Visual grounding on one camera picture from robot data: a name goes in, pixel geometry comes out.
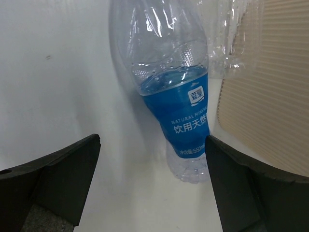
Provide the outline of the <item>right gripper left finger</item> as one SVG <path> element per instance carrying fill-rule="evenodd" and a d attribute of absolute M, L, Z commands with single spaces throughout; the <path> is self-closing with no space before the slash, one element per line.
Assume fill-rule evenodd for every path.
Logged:
<path fill-rule="evenodd" d="M 2 232 L 72 232 L 79 226 L 100 153 L 100 137 L 0 172 Z"/>

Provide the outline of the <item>clear bottle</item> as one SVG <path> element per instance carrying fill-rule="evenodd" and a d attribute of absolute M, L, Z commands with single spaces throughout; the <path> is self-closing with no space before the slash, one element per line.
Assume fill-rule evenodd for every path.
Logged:
<path fill-rule="evenodd" d="M 197 5 L 208 39 L 209 77 L 251 74 L 260 54 L 262 0 L 201 0 Z"/>

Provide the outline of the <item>blue-labelled blue-capped bottle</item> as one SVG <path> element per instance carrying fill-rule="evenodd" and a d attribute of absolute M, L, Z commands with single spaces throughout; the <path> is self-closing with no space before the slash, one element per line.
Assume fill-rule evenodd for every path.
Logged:
<path fill-rule="evenodd" d="M 109 32 L 114 68 L 158 121 L 173 175 L 209 180 L 208 45 L 190 0 L 112 0 Z"/>

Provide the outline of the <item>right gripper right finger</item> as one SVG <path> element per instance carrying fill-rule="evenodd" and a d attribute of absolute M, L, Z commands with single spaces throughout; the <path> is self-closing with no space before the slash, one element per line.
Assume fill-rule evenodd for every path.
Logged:
<path fill-rule="evenodd" d="M 245 155 L 214 136 L 206 160 L 224 232 L 307 232 L 309 179 Z"/>

